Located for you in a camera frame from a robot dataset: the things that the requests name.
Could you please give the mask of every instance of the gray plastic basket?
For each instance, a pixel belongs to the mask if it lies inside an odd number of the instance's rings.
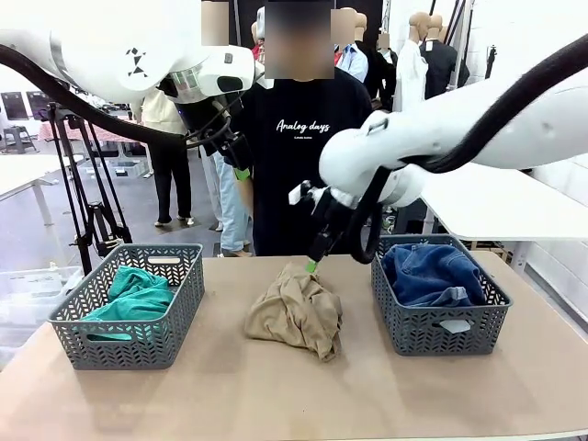
[[[83,322],[108,302],[119,266],[167,278],[175,292],[165,315],[151,321]],[[174,364],[204,294],[202,246],[133,245],[114,249],[53,312],[50,323],[75,369],[163,369]],[[93,335],[125,334],[105,341]]]
[[[380,259],[393,245],[407,243],[449,244],[458,248],[480,269],[480,283],[487,304],[460,308],[401,305],[384,274]],[[402,356],[489,354],[496,344],[508,308],[513,304],[461,242],[449,234],[382,236],[378,255],[371,264],[371,277],[374,295],[394,350]],[[445,320],[466,320],[470,329],[452,334],[439,324]]]

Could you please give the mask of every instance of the tripod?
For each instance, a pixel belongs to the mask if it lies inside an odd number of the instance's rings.
[[[72,113],[70,110],[62,108],[59,104],[50,103],[48,111],[48,119],[51,124],[53,132],[53,139],[55,140],[55,148],[62,167],[63,182],[65,183],[65,191],[70,205],[73,218],[73,226],[75,227],[75,239],[72,245],[76,245],[82,260],[82,267],[85,275],[92,271],[92,261],[90,259],[90,246],[96,244],[96,251],[100,257],[106,257],[120,243],[132,243],[130,237],[129,227],[125,221],[122,209],[120,207],[119,198],[112,184],[112,178],[107,169],[107,163],[102,154],[98,138],[94,130],[94,126],[88,122],[88,127],[92,133],[96,152],[92,150],[92,144],[89,140],[87,130],[85,128],[85,121]],[[98,189],[100,191],[100,201],[88,202],[85,194],[84,184],[80,173],[77,169],[77,164],[74,160],[74,153],[72,151],[72,144],[69,142],[67,132],[65,130],[65,121],[68,122],[70,129],[79,129],[82,134],[85,148],[92,162],[94,168]],[[69,159],[69,165],[72,171],[72,184],[67,176],[66,166],[63,161],[63,155]],[[108,194],[105,185],[100,175],[99,166],[96,163],[97,156],[100,160],[102,169],[104,170],[110,193],[114,199],[114,203],[119,212],[120,223],[117,222],[110,205]],[[77,209],[74,203],[74,198],[77,199]]]

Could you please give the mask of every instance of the green towel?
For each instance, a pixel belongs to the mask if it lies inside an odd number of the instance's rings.
[[[82,320],[113,322],[157,320],[164,316],[174,293],[167,279],[144,269],[120,266],[108,292],[108,304],[93,310]],[[89,335],[94,340],[130,340],[128,334]]]

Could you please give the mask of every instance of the blue jeans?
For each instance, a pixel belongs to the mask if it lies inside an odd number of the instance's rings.
[[[218,152],[215,152],[212,158],[217,168],[220,183],[220,207],[223,225],[222,234],[220,235],[220,248],[232,252],[241,251],[247,234],[249,214],[241,200],[232,167],[224,162],[222,155]]]

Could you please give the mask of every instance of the wooden table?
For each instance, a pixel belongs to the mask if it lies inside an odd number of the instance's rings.
[[[0,374],[0,439],[588,433],[588,345],[496,255],[474,255],[514,300],[490,356],[397,356],[372,298],[369,267],[348,256],[319,266],[343,303],[338,358],[323,364],[301,349],[246,340],[245,314],[290,258],[207,259],[206,297],[172,367],[74,371],[44,325]]]

